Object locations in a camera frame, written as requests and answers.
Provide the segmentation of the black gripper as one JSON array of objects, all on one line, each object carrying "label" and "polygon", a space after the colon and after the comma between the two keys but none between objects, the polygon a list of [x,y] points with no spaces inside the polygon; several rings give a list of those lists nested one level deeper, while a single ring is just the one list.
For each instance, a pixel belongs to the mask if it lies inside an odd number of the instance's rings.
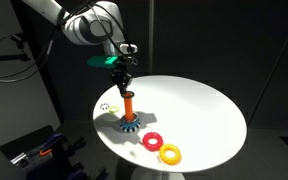
[{"label": "black gripper", "polygon": [[128,73],[126,66],[116,66],[112,69],[110,79],[118,86],[120,96],[123,97],[123,94],[128,91],[128,86],[132,81],[132,75]]}]

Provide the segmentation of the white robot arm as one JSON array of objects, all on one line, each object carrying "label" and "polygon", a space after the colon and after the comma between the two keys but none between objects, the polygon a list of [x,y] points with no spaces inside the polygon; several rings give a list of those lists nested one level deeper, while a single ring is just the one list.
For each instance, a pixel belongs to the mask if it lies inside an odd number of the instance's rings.
[{"label": "white robot arm", "polygon": [[71,12],[55,0],[21,0],[51,22],[76,45],[103,45],[104,56],[93,56],[87,64],[112,70],[110,79],[126,97],[132,76],[129,65],[136,65],[138,48],[131,44],[118,6],[110,1],[86,2]]}]

